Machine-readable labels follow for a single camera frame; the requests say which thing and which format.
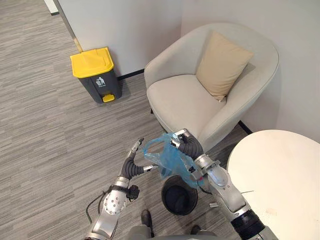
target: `chair seat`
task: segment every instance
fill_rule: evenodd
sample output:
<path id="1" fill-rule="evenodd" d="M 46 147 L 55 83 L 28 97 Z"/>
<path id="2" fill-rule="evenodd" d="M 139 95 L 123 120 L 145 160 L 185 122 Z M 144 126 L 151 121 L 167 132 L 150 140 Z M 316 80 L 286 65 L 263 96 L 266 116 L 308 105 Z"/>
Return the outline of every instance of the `chair seat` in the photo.
<path id="1" fill-rule="evenodd" d="M 147 89 L 151 108 L 168 132 L 188 129 L 198 137 L 204 126 L 224 107 L 201 85 L 195 75 L 169 77 Z"/>

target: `black cable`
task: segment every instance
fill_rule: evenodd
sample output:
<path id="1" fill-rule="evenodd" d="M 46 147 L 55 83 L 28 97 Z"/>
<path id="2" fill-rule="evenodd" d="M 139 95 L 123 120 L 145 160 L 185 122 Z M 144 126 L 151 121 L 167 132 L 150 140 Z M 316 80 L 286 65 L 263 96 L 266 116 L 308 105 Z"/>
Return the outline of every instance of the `black cable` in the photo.
<path id="1" fill-rule="evenodd" d="M 196 181 L 196 183 L 198 184 L 199 188 L 201 189 L 201 191 L 202 191 L 203 193 L 212 195 L 211 192 L 204 190 L 204 189 L 199 185 L 199 182 L 198 182 L 198 181 Z"/>
<path id="2" fill-rule="evenodd" d="M 105 195 L 105 192 L 102 192 L 102 193 L 101 193 L 99 196 L 97 196 L 92 202 L 90 202 L 90 203 L 88 204 L 88 206 L 86 207 L 86 209 L 85 209 L 85 214 L 86 214 L 86 216 L 87 216 L 90 224 L 92 224 L 92 219 L 91 219 L 91 217 L 90 217 L 90 215 L 89 215 L 88 209 L 89 209 L 89 207 L 90 207 L 91 204 L 93 204 L 98 198 L 101 198 L 101 197 L 103 197 L 104 195 Z"/>
<path id="3" fill-rule="evenodd" d="M 103 195 L 100 197 L 99 203 L 98 203 L 98 214 L 100 214 L 100 205 L 102 202 L 102 199 L 104 199 L 104 196 L 107 194 L 106 192 L 102 191 Z"/>

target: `table top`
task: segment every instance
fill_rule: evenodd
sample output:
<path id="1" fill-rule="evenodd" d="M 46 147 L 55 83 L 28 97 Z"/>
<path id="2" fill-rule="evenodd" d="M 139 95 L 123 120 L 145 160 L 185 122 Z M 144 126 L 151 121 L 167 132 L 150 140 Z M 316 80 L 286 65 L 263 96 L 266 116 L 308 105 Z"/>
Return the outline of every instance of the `table top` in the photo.
<path id="1" fill-rule="evenodd" d="M 319 143 L 289 131 L 255 132 L 235 146 L 227 169 L 279 239 L 320 239 Z"/>

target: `yellow lid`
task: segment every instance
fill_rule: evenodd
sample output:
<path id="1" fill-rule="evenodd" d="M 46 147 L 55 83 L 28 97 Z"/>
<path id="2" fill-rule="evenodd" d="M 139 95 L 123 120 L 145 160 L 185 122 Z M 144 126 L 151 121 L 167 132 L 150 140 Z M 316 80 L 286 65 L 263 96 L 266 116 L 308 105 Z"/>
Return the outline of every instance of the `yellow lid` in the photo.
<path id="1" fill-rule="evenodd" d="M 77 78 L 87 78 L 109 72 L 114 68 L 107 47 L 83 51 L 70 56 L 72 74 Z"/>

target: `yellow pedal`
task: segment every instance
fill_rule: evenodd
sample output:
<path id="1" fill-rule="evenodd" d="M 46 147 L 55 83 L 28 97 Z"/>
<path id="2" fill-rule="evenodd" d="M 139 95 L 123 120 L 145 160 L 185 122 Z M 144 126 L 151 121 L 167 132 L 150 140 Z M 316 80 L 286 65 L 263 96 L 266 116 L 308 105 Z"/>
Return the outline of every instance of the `yellow pedal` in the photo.
<path id="1" fill-rule="evenodd" d="M 115 96 L 113 94 L 107 94 L 107 95 L 103 96 L 103 98 L 102 98 L 102 101 L 104 103 L 111 102 L 113 100 L 115 100 Z"/>

